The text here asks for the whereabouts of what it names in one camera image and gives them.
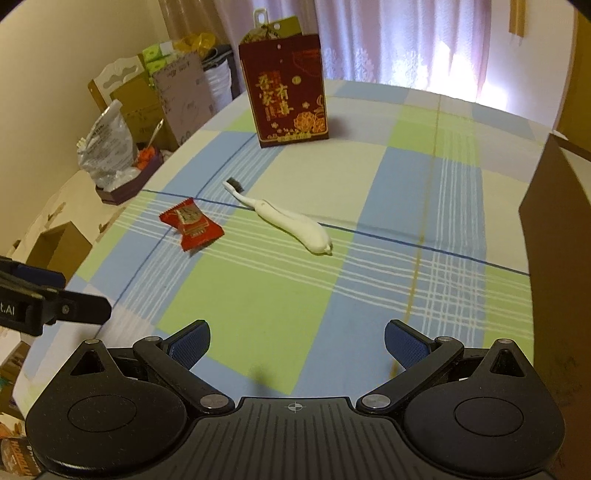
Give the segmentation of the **dark tray box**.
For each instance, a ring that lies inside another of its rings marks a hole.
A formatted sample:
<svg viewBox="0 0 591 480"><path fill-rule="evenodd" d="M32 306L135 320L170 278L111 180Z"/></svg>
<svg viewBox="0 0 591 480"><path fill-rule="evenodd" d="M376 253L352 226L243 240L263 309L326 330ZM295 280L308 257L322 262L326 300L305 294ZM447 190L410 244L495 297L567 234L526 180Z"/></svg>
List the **dark tray box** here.
<svg viewBox="0 0 591 480"><path fill-rule="evenodd" d="M106 188L96 186L95 192L104 204L121 205L137 195L163 163L160 150L145 148L140 151L134 166L118 172Z"/></svg>

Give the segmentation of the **red snack packet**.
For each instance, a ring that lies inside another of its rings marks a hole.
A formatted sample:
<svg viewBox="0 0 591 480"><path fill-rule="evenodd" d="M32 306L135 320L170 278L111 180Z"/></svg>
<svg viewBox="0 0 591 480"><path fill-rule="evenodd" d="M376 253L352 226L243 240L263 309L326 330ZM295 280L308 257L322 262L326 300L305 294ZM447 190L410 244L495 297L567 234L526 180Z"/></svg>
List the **red snack packet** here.
<svg viewBox="0 0 591 480"><path fill-rule="evenodd" d="M221 225L209 219L192 198L187 198L159 215L159 220L180 235L183 251L199 249L224 235Z"/></svg>

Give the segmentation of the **silver foil bag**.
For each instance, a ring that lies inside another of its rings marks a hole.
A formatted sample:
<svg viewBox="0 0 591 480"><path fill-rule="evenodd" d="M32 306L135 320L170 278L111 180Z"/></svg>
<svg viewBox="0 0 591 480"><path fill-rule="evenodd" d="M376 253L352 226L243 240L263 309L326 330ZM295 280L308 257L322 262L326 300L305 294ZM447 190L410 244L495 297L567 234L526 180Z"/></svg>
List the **silver foil bag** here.
<svg viewBox="0 0 591 480"><path fill-rule="evenodd" d="M136 144L121 108L122 103L113 100L76 147L78 166L89 174L96 187L106 191L136 171Z"/></svg>

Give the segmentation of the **plaid tablecloth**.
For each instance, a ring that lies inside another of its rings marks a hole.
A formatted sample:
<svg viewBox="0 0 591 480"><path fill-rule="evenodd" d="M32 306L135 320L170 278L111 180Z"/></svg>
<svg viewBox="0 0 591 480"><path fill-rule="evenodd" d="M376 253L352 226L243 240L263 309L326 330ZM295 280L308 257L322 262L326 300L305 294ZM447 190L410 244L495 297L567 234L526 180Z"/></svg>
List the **plaid tablecloth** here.
<svg viewBox="0 0 591 480"><path fill-rule="evenodd" d="M110 321L33 343L22 411L83 339L127 347L197 319L212 340L195 371L235 398L359 397L398 372L392 319L533 352L518 208L549 128L402 87L325 90L328 139L263 148L240 96L164 162L70 281Z"/></svg>

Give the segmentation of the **white electric toothbrush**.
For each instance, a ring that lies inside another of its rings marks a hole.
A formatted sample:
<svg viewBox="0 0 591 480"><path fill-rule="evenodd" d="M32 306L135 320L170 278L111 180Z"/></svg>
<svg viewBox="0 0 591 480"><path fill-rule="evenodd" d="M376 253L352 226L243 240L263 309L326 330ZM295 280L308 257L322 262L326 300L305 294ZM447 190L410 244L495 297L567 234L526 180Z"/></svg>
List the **white electric toothbrush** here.
<svg viewBox="0 0 591 480"><path fill-rule="evenodd" d="M255 211L264 221L297 239L311 254L332 254L332 239L329 237L328 232L325 231L325 228L317 221L274 206L270 201L243 195L242 184L233 177L223 181L222 186L235 200Z"/></svg>

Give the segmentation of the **brown white cardboard box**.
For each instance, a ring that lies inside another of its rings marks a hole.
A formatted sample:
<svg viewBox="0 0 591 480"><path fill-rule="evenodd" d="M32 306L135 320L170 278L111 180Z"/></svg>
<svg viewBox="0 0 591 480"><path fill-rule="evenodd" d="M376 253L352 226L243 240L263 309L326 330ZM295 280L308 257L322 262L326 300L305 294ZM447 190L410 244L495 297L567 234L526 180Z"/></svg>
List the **brown white cardboard box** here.
<svg viewBox="0 0 591 480"><path fill-rule="evenodd" d="M590 154L549 135L519 207L534 366L565 420L559 479L590 476Z"/></svg>

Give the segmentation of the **cardboard boxes pile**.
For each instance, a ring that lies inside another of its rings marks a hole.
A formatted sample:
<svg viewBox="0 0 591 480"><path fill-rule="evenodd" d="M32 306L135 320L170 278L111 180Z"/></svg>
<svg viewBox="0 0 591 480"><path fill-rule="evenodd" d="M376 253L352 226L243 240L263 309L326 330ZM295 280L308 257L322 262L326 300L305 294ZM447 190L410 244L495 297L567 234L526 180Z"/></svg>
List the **cardboard boxes pile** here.
<svg viewBox="0 0 591 480"><path fill-rule="evenodd" d="M214 35L189 35L120 58L90 80L88 90L103 111L114 100L134 142L174 151L235 99L235 58Z"/></svg>

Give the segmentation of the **pink lace curtain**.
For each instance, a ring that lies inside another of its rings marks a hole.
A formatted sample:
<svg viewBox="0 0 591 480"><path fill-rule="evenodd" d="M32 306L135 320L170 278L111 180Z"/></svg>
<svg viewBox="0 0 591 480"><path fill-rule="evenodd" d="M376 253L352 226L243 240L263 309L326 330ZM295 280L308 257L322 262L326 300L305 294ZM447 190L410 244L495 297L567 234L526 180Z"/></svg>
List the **pink lace curtain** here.
<svg viewBox="0 0 591 480"><path fill-rule="evenodd" d="M570 76L567 1L153 1L171 39L238 46L253 13L296 16L321 38L325 76L411 87L553 125Z"/></svg>

